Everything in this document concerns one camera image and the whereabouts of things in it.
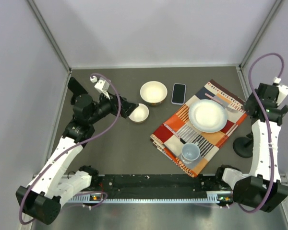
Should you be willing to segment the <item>phone with lilac case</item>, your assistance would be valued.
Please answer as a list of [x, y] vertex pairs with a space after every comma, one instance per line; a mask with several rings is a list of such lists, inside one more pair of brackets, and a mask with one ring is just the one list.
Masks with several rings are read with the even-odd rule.
[[186, 85], [174, 83], [172, 90], [171, 103], [183, 105], [185, 103]]

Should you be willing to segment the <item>black round-base phone holder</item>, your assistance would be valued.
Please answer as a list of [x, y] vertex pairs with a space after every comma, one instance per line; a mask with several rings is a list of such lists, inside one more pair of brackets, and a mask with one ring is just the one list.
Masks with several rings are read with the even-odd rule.
[[238, 137], [233, 142], [235, 153], [242, 158], [251, 158], [253, 151], [253, 134], [249, 133], [245, 137]]

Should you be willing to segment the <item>black wedge phone stand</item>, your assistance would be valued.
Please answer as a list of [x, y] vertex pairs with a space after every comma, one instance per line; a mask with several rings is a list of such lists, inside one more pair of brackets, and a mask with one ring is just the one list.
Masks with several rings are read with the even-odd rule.
[[77, 95], [75, 95], [75, 94], [71, 97], [71, 100], [70, 100], [71, 105], [75, 105], [76, 98], [77, 98]]

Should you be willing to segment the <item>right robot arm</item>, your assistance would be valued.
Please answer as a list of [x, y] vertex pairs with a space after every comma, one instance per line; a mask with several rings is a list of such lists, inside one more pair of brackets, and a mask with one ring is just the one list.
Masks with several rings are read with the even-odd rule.
[[246, 137], [235, 139], [237, 154], [252, 155], [248, 174], [229, 165], [217, 169], [214, 182], [217, 188], [232, 189], [233, 201], [239, 205], [271, 212], [287, 196], [288, 187], [281, 183], [278, 170], [278, 136], [288, 105], [279, 105], [288, 96], [288, 86], [261, 83], [243, 105], [252, 120], [252, 131]]

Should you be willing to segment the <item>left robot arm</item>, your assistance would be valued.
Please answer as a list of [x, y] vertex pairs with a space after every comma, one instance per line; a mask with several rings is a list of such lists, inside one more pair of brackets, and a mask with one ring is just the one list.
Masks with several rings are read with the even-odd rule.
[[101, 94], [95, 102], [88, 93], [74, 93], [72, 96], [73, 116], [66, 126], [59, 143], [41, 172], [26, 186], [20, 186], [16, 198], [20, 205], [19, 221], [25, 222], [23, 214], [32, 220], [51, 224], [62, 207], [84, 189], [94, 190], [99, 186], [97, 172], [90, 166], [82, 166], [69, 180], [61, 179], [74, 158], [84, 149], [87, 142], [102, 135], [94, 135], [94, 123], [109, 114], [116, 118], [127, 118], [138, 103], [127, 101], [120, 95]]

